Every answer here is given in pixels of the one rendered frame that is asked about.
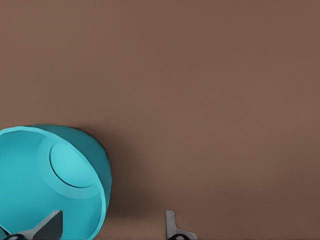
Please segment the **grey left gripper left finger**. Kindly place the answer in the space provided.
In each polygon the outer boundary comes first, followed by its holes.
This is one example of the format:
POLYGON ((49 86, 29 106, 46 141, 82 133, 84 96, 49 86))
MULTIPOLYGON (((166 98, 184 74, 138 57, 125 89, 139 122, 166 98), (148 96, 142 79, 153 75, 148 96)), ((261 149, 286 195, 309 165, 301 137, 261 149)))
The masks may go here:
POLYGON ((62 235, 62 210, 53 211, 32 229, 8 233, 0 226, 0 240, 60 240, 62 235))

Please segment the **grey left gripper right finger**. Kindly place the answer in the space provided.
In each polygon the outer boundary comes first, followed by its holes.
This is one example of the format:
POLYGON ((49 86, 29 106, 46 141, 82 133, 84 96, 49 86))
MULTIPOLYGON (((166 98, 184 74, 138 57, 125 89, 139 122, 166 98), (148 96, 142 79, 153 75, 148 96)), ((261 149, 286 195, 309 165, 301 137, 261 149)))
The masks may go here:
POLYGON ((175 212, 165 211, 165 239, 166 240, 198 240, 195 233, 178 228, 176 224, 175 212))

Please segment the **teal bowl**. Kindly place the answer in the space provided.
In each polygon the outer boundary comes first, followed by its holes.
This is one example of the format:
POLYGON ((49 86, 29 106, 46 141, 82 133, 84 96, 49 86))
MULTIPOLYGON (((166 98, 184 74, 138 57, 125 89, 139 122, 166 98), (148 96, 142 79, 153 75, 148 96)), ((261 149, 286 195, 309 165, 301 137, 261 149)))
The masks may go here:
POLYGON ((90 134, 53 124, 0 130, 0 239, 62 211, 61 240, 93 240, 111 188, 108 155, 90 134))

